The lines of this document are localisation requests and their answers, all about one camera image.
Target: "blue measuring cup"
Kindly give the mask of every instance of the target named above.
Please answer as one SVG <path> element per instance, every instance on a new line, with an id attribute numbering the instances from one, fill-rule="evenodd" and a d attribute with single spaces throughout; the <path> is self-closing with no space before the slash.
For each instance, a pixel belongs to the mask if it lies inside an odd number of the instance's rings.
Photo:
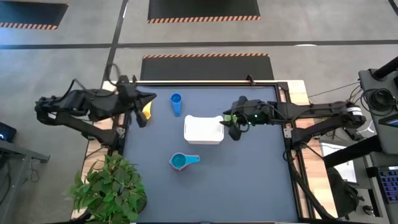
<path id="1" fill-rule="evenodd" d="M 200 156 L 198 155 L 186 155 L 184 153 L 178 152 L 172 156 L 169 163 L 178 171 L 183 170 L 189 164 L 200 162 Z"/>
<path id="2" fill-rule="evenodd" d="M 173 105 L 174 116 L 181 116 L 181 95 L 174 93 L 170 100 Z"/>

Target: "concrete floor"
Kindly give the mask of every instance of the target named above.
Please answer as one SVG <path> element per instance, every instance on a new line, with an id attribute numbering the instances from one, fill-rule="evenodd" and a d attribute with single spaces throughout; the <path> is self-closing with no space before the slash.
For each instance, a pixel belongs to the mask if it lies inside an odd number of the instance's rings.
<path id="1" fill-rule="evenodd" d="M 398 17 L 387 0 L 258 0 L 261 21 L 191 24 L 147 24 L 148 1 L 130 0 L 119 43 L 398 39 Z M 112 42 L 122 0 L 69 2 L 58 30 L 0 29 L 0 45 Z M 355 82 L 359 70 L 397 56 L 398 46 L 118 49 L 114 62 L 123 74 L 139 77 L 143 55 L 256 52 L 270 54 L 276 80 L 305 80 L 313 95 Z M 19 145 L 51 154 L 46 166 L 35 165 L 40 181 L 24 185 L 13 223 L 68 220 L 72 202 L 63 193 L 82 166 L 87 140 L 74 130 L 40 124 L 34 101 L 63 94 L 73 78 L 88 88 L 100 87 L 108 54 L 109 49 L 0 50 L 1 122 L 17 128 Z M 354 87 L 311 100 L 345 100 Z"/>

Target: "potted plant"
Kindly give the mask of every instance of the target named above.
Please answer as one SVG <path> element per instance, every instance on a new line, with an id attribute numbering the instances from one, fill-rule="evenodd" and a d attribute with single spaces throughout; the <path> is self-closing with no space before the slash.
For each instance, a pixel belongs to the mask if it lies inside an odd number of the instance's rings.
<path id="1" fill-rule="evenodd" d="M 92 224 L 128 224 L 138 218 L 147 203 L 141 176 L 128 160 L 119 154 L 105 155 L 102 169 L 95 169 L 96 161 L 83 182 L 76 173 L 75 185 L 68 194 L 73 209 L 87 208 Z"/>

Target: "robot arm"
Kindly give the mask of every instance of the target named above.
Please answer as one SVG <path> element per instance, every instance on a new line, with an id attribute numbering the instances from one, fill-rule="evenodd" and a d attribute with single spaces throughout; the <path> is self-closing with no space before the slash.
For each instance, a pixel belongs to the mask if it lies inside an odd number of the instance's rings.
<path id="1" fill-rule="evenodd" d="M 366 122 L 361 108 L 348 102 L 335 102 L 327 104 L 295 105 L 293 103 L 272 102 L 261 100 L 248 100 L 245 96 L 239 97 L 232 104 L 230 110 L 224 111 L 231 117 L 221 124 L 229 127 L 229 135 L 238 141 L 241 126 L 255 126 L 258 124 L 288 124 L 300 118 L 328 118 L 311 127 L 291 130 L 291 147 L 301 143 L 308 143 L 313 136 L 324 135 L 337 128 L 359 128 Z"/>
<path id="2" fill-rule="evenodd" d="M 116 130 L 103 130 L 76 117 L 88 115 L 95 122 L 134 111 L 138 125 L 143 128 L 147 120 L 142 109 L 156 97 L 155 93 L 136 90 L 136 84 L 130 83 L 127 76 L 120 76 L 116 90 L 118 94 L 102 89 L 69 89 L 62 97 L 41 97 L 35 106 L 37 119 L 43 124 L 75 129 L 84 137 L 95 137 L 102 145 L 114 149 L 119 140 Z"/>

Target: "white plastic container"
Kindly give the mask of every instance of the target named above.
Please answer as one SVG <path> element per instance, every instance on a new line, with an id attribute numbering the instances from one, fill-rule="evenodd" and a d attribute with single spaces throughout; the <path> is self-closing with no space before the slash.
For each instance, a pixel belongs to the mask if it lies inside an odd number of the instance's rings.
<path id="1" fill-rule="evenodd" d="M 219 144 L 224 139 L 222 116 L 215 118 L 185 117 L 184 138 L 189 144 Z"/>

